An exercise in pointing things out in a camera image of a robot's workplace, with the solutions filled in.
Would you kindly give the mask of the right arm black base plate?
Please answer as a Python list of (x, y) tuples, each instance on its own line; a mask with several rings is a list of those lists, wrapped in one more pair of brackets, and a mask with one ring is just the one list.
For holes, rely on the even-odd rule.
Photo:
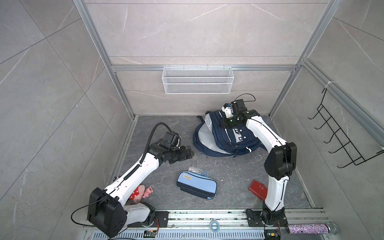
[(245, 214), (249, 227), (284, 227), (288, 224), (285, 208), (273, 212), (269, 209), (262, 209), (261, 211), (247, 209)]

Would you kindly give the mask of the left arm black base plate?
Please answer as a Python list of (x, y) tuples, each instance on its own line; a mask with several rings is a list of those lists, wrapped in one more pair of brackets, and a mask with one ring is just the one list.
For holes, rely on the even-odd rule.
[(140, 224), (143, 227), (160, 227), (160, 228), (166, 228), (168, 226), (169, 221), (169, 212), (167, 211), (155, 211), (150, 212), (149, 216), (144, 222), (141, 222)]

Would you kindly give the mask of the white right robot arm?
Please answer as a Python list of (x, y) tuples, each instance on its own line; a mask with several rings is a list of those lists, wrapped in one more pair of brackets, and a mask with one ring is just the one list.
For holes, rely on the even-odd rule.
[(273, 226), (285, 217), (285, 193), (290, 176), (296, 169), (297, 146), (276, 134), (255, 110), (248, 110), (245, 102), (235, 100), (222, 107), (225, 129), (247, 127), (264, 145), (269, 155), (264, 163), (269, 176), (267, 197), (261, 218), (266, 226)]

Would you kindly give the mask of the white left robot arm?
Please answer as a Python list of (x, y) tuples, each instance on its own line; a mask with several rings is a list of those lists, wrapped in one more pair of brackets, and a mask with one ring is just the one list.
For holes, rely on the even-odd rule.
[(118, 235), (125, 225), (141, 223), (150, 226), (155, 219), (155, 208), (143, 203), (127, 206), (129, 197), (162, 163), (182, 162), (193, 156), (189, 146), (181, 145), (177, 133), (167, 132), (164, 138), (147, 145), (142, 157), (119, 179), (104, 189), (93, 190), (87, 220), (110, 238)]

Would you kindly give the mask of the navy blue student backpack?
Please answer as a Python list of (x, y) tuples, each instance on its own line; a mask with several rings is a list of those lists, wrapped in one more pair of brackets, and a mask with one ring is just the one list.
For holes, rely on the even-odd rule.
[(225, 116), (223, 111), (197, 116), (200, 124), (193, 134), (193, 144), (200, 152), (210, 157), (237, 157), (266, 148), (245, 126), (223, 128)]

